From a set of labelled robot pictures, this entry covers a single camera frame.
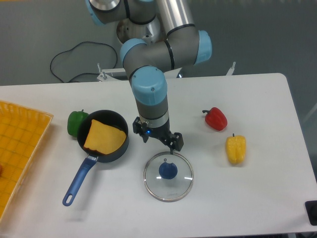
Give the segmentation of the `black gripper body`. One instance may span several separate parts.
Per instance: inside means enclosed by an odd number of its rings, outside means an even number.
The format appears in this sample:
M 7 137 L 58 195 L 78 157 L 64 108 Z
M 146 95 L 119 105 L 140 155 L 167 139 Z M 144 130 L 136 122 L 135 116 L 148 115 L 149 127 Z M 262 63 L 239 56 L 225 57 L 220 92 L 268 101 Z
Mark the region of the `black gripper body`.
M 147 127 L 148 127 L 149 137 L 158 139 L 164 145 L 168 146 L 169 134 L 171 133 L 169 119 L 164 125 L 160 127 L 153 128 L 153 127 L 149 127 L 148 125 Z

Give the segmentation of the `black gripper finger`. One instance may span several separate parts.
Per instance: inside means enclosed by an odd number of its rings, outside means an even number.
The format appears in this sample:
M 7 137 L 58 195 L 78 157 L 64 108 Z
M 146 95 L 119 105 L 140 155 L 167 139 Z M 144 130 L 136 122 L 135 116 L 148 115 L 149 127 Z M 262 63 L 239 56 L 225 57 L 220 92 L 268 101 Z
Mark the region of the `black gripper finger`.
M 143 142 L 146 143 L 149 139 L 148 127 L 145 122 L 141 122 L 140 118 L 136 118 L 132 124 L 133 132 L 142 137 Z
M 181 151 L 183 148 L 184 141 L 183 141 L 183 136 L 179 132 L 175 133 L 170 133 L 169 134 L 169 142 L 168 142 L 168 147 L 171 150 L 176 150 L 176 151 Z

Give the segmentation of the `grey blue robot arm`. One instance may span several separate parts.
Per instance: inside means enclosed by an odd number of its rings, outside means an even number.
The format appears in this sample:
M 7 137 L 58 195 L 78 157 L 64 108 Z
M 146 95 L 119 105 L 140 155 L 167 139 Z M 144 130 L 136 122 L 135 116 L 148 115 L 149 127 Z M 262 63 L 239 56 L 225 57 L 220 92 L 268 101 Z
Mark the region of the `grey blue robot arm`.
M 180 151 L 183 137 L 170 131 L 164 74 L 208 61 L 212 55 L 208 33 L 196 28 L 185 0 L 89 0 L 86 6 L 98 24 L 119 20 L 139 26 L 162 24 L 165 40 L 151 43 L 144 35 L 132 36 L 121 46 L 120 58 L 139 112 L 134 133 L 144 141 L 152 137 Z

